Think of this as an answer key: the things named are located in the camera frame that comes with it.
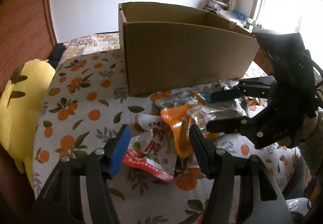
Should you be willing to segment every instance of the blue object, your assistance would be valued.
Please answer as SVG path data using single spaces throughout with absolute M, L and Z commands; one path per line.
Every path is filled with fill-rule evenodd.
M 118 135 L 107 142 L 108 144 L 110 141 L 113 141 L 113 143 L 111 143 L 112 145 L 108 148 L 110 150 L 114 148 L 112 154 L 110 155 L 110 169 L 108 171 L 109 179 L 113 179 L 114 176 L 119 173 L 123 162 L 123 158 L 126 154 L 126 151 L 130 143 L 130 139 L 130 126 L 123 125 Z
M 203 96 L 208 103 L 211 102 L 211 96 L 210 95 L 208 95 L 208 94 L 201 94 L 201 93 L 200 93 L 200 95 Z
M 237 16 L 240 21 L 244 21 L 247 18 L 245 14 L 240 13 L 237 10 L 232 10 L 232 13 Z

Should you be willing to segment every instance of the metal bolt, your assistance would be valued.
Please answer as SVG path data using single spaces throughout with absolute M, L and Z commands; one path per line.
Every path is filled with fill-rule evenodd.
M 257 157 L 256 155 L 252 155 L 252 156 L 251 156 L 251 159 L 252 159 L 253 161 L 255 161 L 255 162 L 257 162 L 257 161 L 258 161 L 258 157 Z
M 223 148 L 218 148 L 218 149 L 216 150 L 216 153 L 217 153 L 218 155 L 222 156 L 222 155 L 224 155 L 224 154 L 225 154 L 225 150 L 224 150 Z
M 97 154 L 98 156 L 99 156 L 99 155 L 103 155 L 103 154 L 104 154 L 104 149 L 103 149 L 103 148 L 98 148 L 98 149 L 95 151 L 95 154 Z
M 62 158 L 61 158 L 61 161 L 62 162 L 68 162 L 70 160 L 70 157 L 69 156 L 63 156 Z

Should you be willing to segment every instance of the snack package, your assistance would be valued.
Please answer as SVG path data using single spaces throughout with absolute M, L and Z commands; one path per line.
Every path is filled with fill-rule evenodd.
M 193 148 L 189 140 L 189 129 L 192 125 L 197 125 L 205 138 L 215 138 L 224 135 L 224 133 L 209 133 L 206 130 L 206 124 L 209 121 L 239 117 L 243 113 L 238 112 L 236 109 L 225 107 L 220 110 L 201 105 L 184 105 L 166 108 L 160 112 L 160 115 L 173 131 L 177 154 L 185 158 L 193 154 Z
M 145 132 L 130 140 L 123 162 L 172 182 L 177 153 L 171 129 L 160 116 L 138 114 L 135 120 Z
M 207 102 L 200 94 L 186 90 L 158 99 L 155 105 L 160 109 L 178 107 L 182 105 L 206 105 Z

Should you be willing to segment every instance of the pillow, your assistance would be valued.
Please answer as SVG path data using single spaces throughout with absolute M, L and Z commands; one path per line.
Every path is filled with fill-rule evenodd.
M 54 74 L 50 64 L 29 61 L 15 70 L 0 98 L 0 143 L 31 185 L 38 116 Z

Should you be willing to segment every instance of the blue gripper pad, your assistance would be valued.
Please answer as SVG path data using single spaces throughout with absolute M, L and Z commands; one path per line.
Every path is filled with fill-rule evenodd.
M 129 146 L 130 138 L 131 138 L 130 126 L 123 125 L 118 135 L 116 136 L 116 138 L 113 139 L 114 140 L 113 145 L 115 146 L 115 148 L 110 157 L 111 164 L 110 164 L 110 170 L 108 171 L 110 179 L 113 179 L 114 176 L 119 173 L 123 158 Z

